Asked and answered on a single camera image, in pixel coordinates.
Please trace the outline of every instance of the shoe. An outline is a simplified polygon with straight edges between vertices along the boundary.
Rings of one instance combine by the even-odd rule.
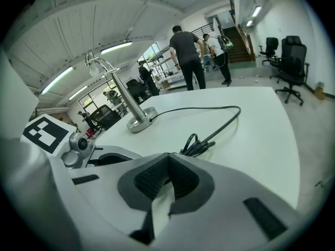
[[[222,85],[230,85],[230,83],[231,83],[231,80],[230,81],[224,80],[221,84]]]

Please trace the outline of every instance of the white shirt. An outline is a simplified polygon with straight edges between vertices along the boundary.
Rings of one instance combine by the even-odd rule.
[[[221,49],[221,46],[217,38],[209,37],[209,39],[207,40],[207,44],[209,47],[214,47],[214,53],[216,56],[224,53],[224,51]]]

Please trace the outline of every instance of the gray floor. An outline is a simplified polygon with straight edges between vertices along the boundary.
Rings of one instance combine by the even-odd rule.
[[[258,66],[254,68],[231,70],[230,86],[271,86],[274,89],[287,86],[285,82],[277,83],[276,79],[269,79],[276,69],[268,65],[262,66],[259,60],[257,64]],[[221,85],[223,77],[219,72],[211,71],[205,74],[205,78],[206,88],[229,88]],[[300,91],[305,101],[302,107],[294,96],[290,97],[288,104],[284,103],[286,94],[278,93],[278,96],[291,121],[298,145],[300,192],[297,210],[305,215],[321,204],[328,188],[331,187],[329,180],[332,179],[335,170],[335,101],[318,100],[304,87],[294,89]],[[186,88],[173,89],[167,93],[181,91],[186,91]],[[328,184],[324,187],[321,185],[315,187],[319,181]]]

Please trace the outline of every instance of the red object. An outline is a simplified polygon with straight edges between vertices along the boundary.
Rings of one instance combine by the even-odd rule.
[[[86,135],[87,135],[87,138],[91,138],[93,137],[93,130],[91,128],[89,128],[87,131],[86,131]]]

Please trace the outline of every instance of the brown box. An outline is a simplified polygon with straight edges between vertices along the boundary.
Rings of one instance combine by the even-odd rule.
[[[318,87],[318,88],[315,89],[314,96],[316,96],[320,100],[324,100],[325,99],[325,95],[323,93],[323,89],[320,88],[320,87]]]
[[[163,81],[161,84],[164,89],[170,86],[167,80]]]

